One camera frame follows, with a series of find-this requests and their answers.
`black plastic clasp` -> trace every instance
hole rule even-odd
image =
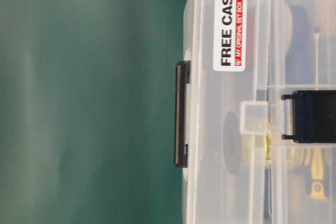
[[[188,145],[185,144],[185,109],[187,83],[190,83],[190,61],[180,61],[176,65],[174,152],[174,165],[180,168],[188,167]]]
[[[296,143],[336,143],[336,90],[295,91],[281,97],[292,100],[293,135]]]

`white label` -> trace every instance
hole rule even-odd
[[[214,70],[245,70],[246,10],[247,0],[215,0]]]

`green background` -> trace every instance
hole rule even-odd
[[[186,0],[0,0],[0,223],[181,223]]]

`plastic storage box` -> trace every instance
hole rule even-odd
[[[184,223],[336,223],[335,18],[336,0],[187,1],[175,131]]]

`clear plastic case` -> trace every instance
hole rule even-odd
[[[284,140],[294,115],[282,96],[336,89],[336,0],[247,4],[246,68],[221,72],[215,0],[187,1],[184,223],[335,223],[336,146]]]

